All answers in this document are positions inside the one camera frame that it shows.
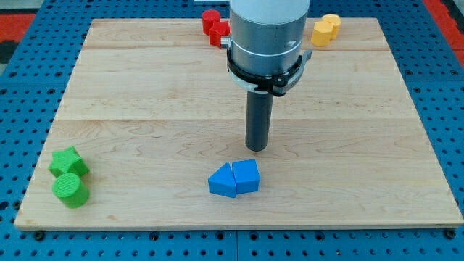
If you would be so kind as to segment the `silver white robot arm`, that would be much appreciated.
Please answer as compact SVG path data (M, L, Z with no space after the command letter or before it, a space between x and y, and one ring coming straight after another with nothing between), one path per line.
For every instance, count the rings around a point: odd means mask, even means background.
M283 96L302 76L311 52L300 53L310 0L231 0L227 62L249 92Z

